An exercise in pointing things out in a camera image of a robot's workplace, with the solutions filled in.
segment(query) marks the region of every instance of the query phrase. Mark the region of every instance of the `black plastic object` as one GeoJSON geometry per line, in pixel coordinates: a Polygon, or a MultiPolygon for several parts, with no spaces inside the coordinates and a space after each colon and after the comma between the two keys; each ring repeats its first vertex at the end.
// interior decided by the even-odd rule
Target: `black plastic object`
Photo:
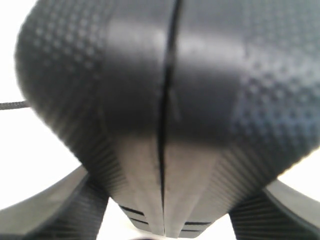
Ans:
{"type": "Polygon", "coordinates": [[[320,2],[183,0],[164,222],[196,237],[320,141],[320,2]]]}
{"type": "Polygon", "coordinates": [[[238,240],[319,240],[320,202],[276,180],[230,212],[238,240]]]}
{"type": "Polygon", "coordinates": [[[0,211],[1,240],[95,240],[108,195],[83,167],[47,190],[0,211]]]}
{"type": "Polygon", "coordinates": [[[133,224],[194,238],[320,143],[318,0],[39,0],[29,105],[133,224]]]}
{"type": "Polygon", "coordinates": [[[157,136],[174,1],[40,0],[16,60],[30,105],[133,224],[164,234],[157,136]]]}

